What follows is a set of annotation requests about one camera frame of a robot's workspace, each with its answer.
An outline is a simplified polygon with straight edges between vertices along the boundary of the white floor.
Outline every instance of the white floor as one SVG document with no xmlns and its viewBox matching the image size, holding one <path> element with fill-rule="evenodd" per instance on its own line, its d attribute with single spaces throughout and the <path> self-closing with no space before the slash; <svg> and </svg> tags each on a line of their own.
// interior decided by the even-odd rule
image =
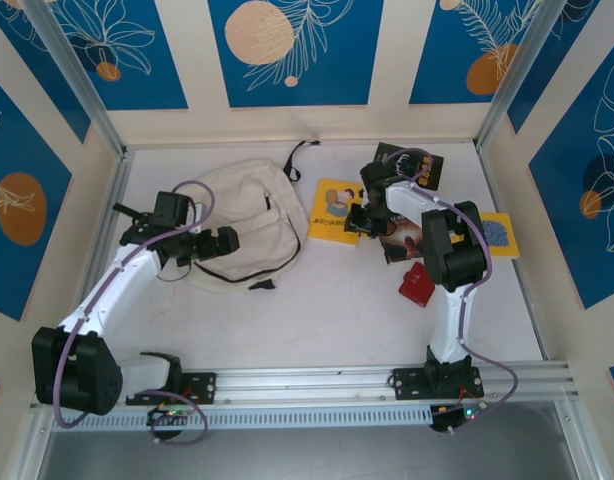
<svg viewBox="0 0 614 480">
<path fill-rule="evenodd" d="M 493 211 L 471 143 L 419 145 L 445 157 L 439 195 Z M 139 150 L 123 203 L 151 211 L 159 190 L 221 165 L 270 158 L 282 165 L 293 146 Z M 375 145 L 304 147 L 296 191 L 307 214 L 320 178 L 358 181 Z M 114 245 L 129 226 L 118 222 Z M 378 240 L 357 247 L 308 240 L 296 266 L 274 291 L 215 295 L 157 282 L 113 336 L 117 355 L 143 350 L 179 355 L 183 368 L 267 368 L 421 363 L 434 326 L 434 300 L 423 309 L 398 288 L 413 261 L 387 265 Z M 169 277 L 176 272 L 167 271 Z M 499 360 L 540 360 L 540 350 L 509 260 L 476 297 L 470 346 Z"/>
</svg>

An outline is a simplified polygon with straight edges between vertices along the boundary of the white wall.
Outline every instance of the white wall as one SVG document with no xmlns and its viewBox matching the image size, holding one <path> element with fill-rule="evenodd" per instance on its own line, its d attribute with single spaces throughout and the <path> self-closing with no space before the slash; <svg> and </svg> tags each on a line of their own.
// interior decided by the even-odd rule
<svg viewBox="0 0 614 480">
<path fill-rule="evenodd" d="M 584 310 L 528 164 L 614 46 L 614 0 L 602 0 L 515 136 L 505 119 L 484 150 L 500 208 L 509 212 L 519 267 L 552 358 L 568 360 L 614 467 L 614 295 Z"/>
<path fill-rule="evenodd" d="M 21 322 L 0 314 L 0 474 L 34 392 L 31 338 L 74 306 L 116 160 L 92 128 L 82 145 L 0 30 L 0 85 L 72 173 Z"/>
<path fill-rule="evenodd" d="M 488 103 L 409 106 L 436 1 L 385 0 L 368 106 L 232 110 L 207 1 L 156 0 L 189 110 L 110 112 L 110 117 L 132 146 L 302 138 L 473 138 Z"/>
</svg>

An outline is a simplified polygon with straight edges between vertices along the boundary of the children's book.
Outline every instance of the children's book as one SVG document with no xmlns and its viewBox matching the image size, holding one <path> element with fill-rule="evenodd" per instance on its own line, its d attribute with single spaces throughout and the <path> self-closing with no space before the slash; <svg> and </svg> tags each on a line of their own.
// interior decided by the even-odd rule
<svg viewBox="0 0 614 480">
<path fill-rule="evenodd" d="M 311 211 L 309 237 L 357 245 L 359 235 L 345 232 L 345 219 L 352 204 L 361 204 L 362 190 L 359 183 L 321 178 Z"/>
</svg>

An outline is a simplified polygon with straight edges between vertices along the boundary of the cartoon character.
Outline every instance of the cartoon character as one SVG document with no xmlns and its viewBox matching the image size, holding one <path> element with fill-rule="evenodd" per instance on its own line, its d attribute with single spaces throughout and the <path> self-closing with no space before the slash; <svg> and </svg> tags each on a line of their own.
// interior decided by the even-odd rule
<svg viewBox="0 0 614 480">
<path fill-rule="evenodd" d="M 346 217 L 349 212 L 349 202 L 354 199 L 356 194 L 351 188 L 345 190 L 327 190 L 325 202 L 327 203 L 327 213 L 334 217 Z"/>
</svg>

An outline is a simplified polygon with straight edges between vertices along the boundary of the red cube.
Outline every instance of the red cube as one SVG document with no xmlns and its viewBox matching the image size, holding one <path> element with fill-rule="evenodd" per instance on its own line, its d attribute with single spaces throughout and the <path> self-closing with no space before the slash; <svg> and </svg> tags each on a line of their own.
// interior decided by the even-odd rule
<svg viewBox="0 0 614 480">
<path fill-rule="evenodd" d="M 414 266 L 405 274 L 404 278 L 405 281 L 398 292 L 421 307 L 426 307 L 436 285 L 429 278 L 425 266 L 419 262 L 414 263 Z"/>
</svg>

